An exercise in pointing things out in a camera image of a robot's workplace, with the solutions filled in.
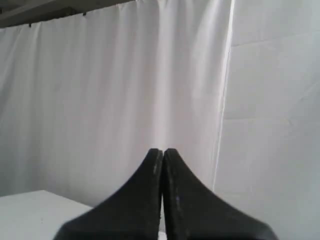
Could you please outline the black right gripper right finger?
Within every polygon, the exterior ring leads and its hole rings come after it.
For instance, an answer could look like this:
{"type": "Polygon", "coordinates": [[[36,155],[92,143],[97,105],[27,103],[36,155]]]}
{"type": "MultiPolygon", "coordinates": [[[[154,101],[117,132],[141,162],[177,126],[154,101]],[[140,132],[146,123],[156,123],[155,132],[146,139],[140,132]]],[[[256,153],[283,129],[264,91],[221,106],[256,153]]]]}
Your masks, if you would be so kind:
{"type": "Polygon", "coordinates": [[[169,240],[276,240],[266,223],[223,201],[169,148],[162,164],[162,195],[169,240]]]}

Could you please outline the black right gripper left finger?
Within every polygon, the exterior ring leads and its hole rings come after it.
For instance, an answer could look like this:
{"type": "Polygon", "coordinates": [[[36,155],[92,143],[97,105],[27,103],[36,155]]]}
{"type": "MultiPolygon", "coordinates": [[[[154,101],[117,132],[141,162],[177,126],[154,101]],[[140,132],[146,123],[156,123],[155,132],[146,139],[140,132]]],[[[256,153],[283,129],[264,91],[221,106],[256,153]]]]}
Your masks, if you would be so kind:
{"type": "Polygon", "coordinates": [[[163,152],[151,148],[108,199],[64,223],[59,240],[156,240],[161,217],[163,152]]]}

